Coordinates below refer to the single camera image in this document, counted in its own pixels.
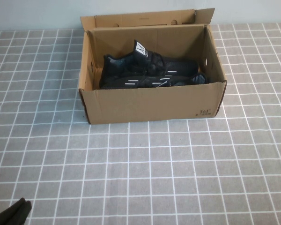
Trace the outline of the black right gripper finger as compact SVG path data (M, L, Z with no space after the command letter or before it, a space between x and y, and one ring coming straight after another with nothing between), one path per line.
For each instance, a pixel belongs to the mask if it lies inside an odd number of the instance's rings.
M30 201L26 201L20 208L20 225L23 225L32 209Z

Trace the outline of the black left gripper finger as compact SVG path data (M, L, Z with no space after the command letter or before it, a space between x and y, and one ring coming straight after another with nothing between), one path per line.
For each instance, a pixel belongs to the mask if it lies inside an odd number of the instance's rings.
M26 219L24 219L23 216L25 202L26 200L24 198L21 198L13 205L15 207L15 212L10 219L11 225L23 225L25 223Z

